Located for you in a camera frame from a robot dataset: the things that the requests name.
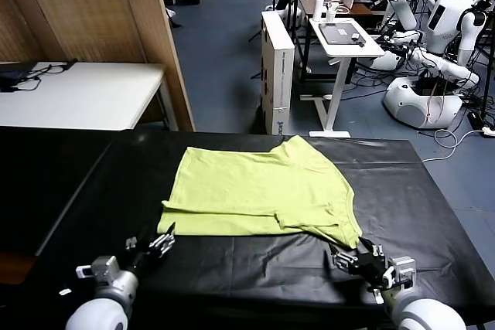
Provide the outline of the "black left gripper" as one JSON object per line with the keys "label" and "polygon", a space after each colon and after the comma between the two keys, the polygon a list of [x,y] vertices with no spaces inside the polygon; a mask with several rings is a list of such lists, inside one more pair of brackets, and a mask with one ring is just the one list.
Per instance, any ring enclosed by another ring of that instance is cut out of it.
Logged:
{"label": "black left gripper", "polygon": [[[160,259],[168,253],[175,243],[176,223],[172,223],[165,233],[156,237],[144,250],[138,250],[128,264],[128,270],[133,274],[146,274],[157,266]],[[136,248],[138,239],[136,236],[129,237],[125,241],[125,249]]]}

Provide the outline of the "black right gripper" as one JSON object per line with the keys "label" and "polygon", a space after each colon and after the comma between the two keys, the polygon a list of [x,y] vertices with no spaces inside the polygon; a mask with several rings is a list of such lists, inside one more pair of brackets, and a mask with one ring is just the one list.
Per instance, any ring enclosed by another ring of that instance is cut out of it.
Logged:
{"label": "black right gripper", "polygon": [[382,245],[362,236],[359,241],[357,257],[331,245],[333,265],[342,271],[349,271],[349,274],[360,275],[372,288],[385,288],[384,274],[387,267]]}

